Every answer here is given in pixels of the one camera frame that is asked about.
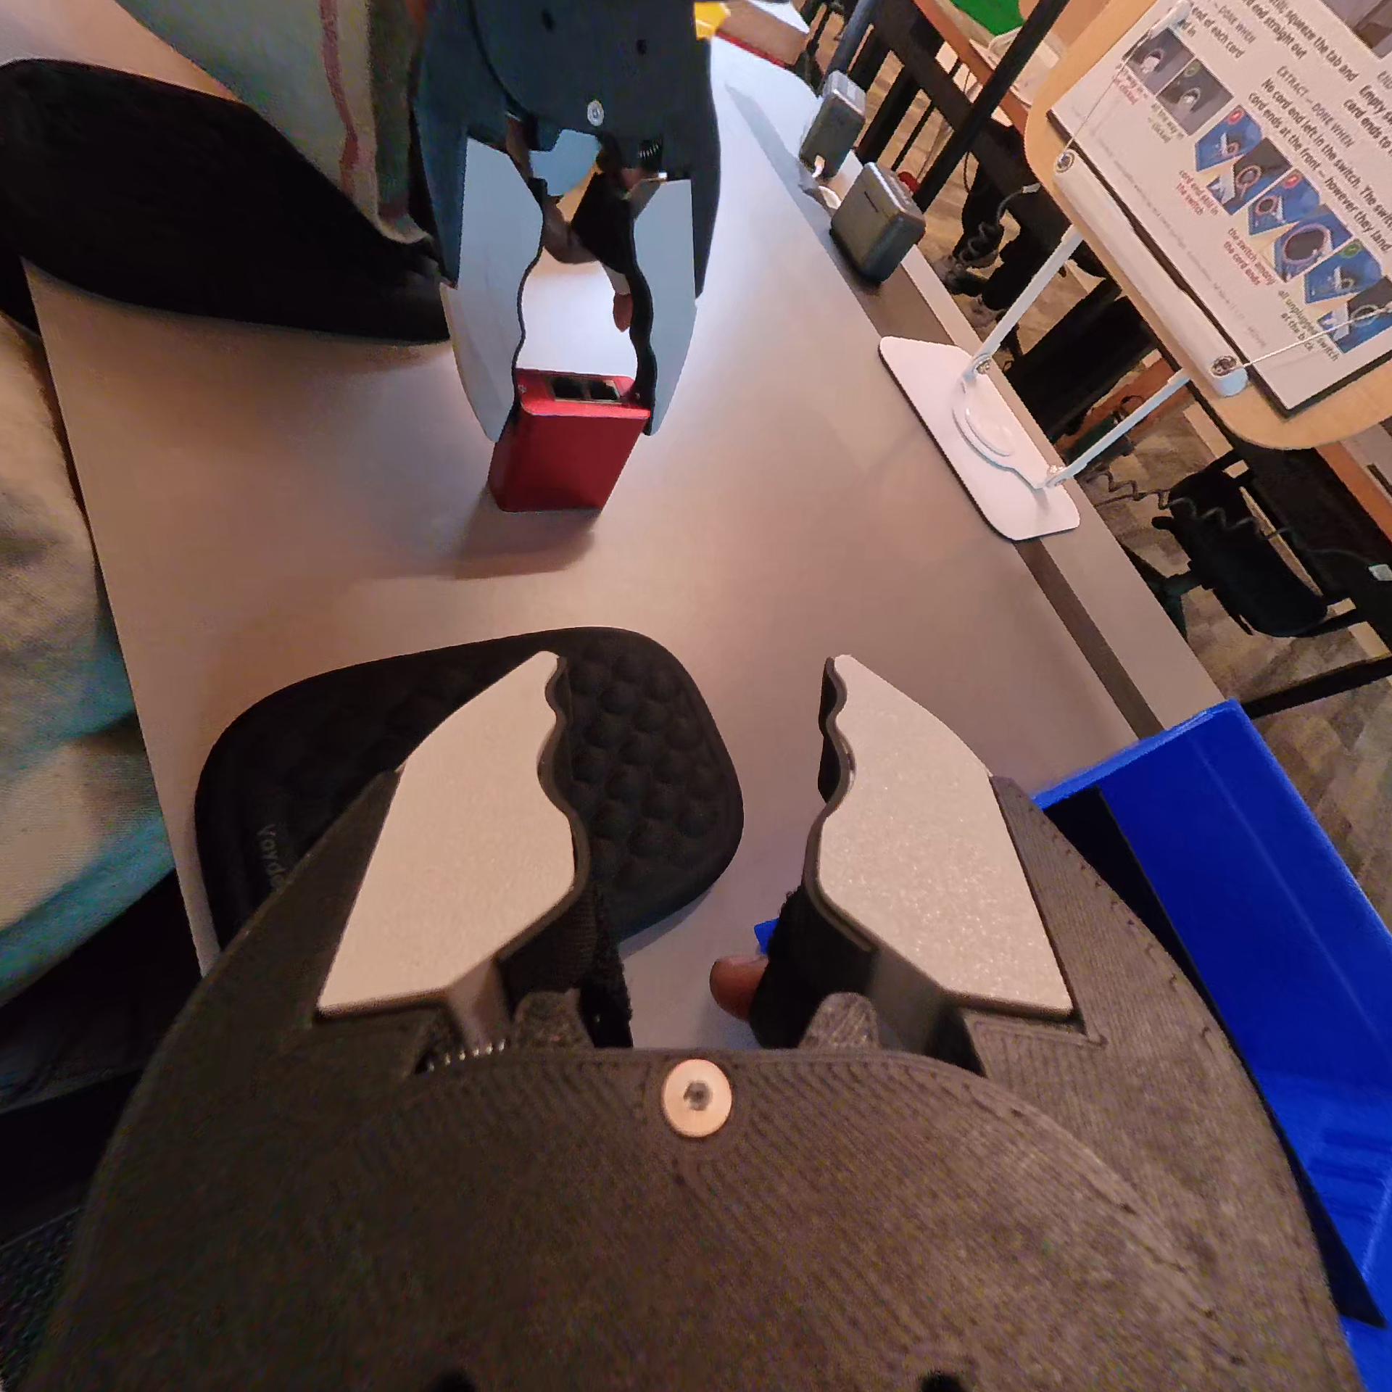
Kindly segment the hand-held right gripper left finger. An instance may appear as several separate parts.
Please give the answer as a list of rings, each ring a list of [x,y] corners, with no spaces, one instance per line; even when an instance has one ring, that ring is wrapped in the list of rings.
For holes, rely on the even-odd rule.
[[[466,1046],[502,1043],[502,963],[578,904],[590,870],[554,774],[563,704],[565,661],[540,651],[400,764],[320,1016],[435,1005]]]

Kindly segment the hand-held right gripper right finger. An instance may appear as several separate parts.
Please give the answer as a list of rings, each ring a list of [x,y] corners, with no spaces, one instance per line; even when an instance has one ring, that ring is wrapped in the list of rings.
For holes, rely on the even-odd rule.
[[[1065,1021],[1076,1003],[992,777],[926,707],[837,654],[825,668],[825,810],[804,888],[862,960],[893,1029],[951,1008]]]

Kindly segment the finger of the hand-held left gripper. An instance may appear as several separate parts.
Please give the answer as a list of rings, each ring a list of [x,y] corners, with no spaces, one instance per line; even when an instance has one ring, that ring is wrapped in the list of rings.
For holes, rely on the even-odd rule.
[[[697,319],[692,185],[664,176],[624,189],[602,176],[600,200],[613,266],[628,258],[622,276],[632,297],[636,396],[652,435],[669,412]]]
[[[544,239],[544,210],[504,150],[465,145],[462,236],[443,313],[458,376],[486,438],[497,442],[517,403],[525,342],[521,297]]]

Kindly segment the red ethernet splitter box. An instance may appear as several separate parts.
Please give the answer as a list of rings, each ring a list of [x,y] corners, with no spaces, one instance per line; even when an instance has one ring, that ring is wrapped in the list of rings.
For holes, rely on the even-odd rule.
[[[626,376],[519,369],[489,492],[504,512],[600,512],[650,410]]]

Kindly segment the blue storage bin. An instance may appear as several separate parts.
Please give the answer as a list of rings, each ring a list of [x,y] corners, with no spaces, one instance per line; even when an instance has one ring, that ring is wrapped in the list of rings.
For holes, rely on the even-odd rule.
[[[1370,1391],[1391,1388],[1391,931],[1238,702],[1034,801],[1175,954],[1275,1113]]]

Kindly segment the grey desk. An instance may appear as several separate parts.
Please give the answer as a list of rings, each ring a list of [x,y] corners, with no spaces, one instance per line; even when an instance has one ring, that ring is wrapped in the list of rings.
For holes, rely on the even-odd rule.
[[[714,960],[754,947],[821,805],[823,670],[851,654],[1038,792],[1216,689],[1105,522],[1044,557],[1133,715],[941,461],[776,163],[808,91],[715,44],[724,186],[680,389],[602,513],[506,513],[446,346],[167,317],[33,273],[33,301],[201,968],[217,938],[196,792],[220,734],[328,670],[578,626],[641,631],[700,688],[744,798],[733,861],[624,947],[641,1046],[749,1046]]]

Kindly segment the person's right hand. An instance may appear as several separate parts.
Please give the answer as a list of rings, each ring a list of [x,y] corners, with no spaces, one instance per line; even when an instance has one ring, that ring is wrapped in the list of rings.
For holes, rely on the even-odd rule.
[[[749,1021],[756,991],[767,972],[767,956],[728,956],[714,962],[708,972],[711,998],[725,1016]]]

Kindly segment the grey charger box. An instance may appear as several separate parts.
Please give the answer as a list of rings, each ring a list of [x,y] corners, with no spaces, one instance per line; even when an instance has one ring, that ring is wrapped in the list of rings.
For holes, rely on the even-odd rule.
[[[804,133],[798,160],[815,178],[839,174],[867,121],[867,94],[845,70],[827,74],[821,104]]]
[[[871,286],[885,283],[924,233],[926,218],[908,186],[874,162],[862,166],[830,219],[833,245]]]

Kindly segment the black dimpled wrist pad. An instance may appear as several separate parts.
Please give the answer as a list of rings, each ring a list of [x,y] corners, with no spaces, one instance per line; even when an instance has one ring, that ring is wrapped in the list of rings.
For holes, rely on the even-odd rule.
[[[189,317],[439,344],[434,245],[380,233],[251,108],[73,60],[3,69],[3,315],[25,266]]]
[[[196,799],[217,945],[375,774],[540,651],[565,663],[569,754],[556,781],[584,827],[615,941],[702,898],[733,860],[744,808],[700,689],[650,637],[551,629],[324,672],[247,708],[205,759]]]

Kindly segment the white board stand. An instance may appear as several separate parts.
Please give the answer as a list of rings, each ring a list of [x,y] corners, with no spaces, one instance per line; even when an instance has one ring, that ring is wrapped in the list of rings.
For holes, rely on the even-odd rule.
[[[945,342],[893,335],[885,335],[878,344],[883,365],[965,493],[988,526],[1008,541],[1037,541],[1074,531],[1082,515],[1068,493],[1068,480],[1079,476],[1111,444],[1124,440],[1130,428],[1193,382],[1193,374],[1175,370],[1074,463],[1061,463],[1037,444],[992,376],[994,353],[1082,240],[1084,235],[1078,228],[1065,233],[1042,270],[974,355]]]

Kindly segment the instruction board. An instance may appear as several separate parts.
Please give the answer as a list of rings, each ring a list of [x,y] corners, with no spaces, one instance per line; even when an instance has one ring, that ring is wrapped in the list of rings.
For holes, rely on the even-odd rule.
[[[1236,438],[1391,417],[1391,5],[1112,2],[1032,171]]]

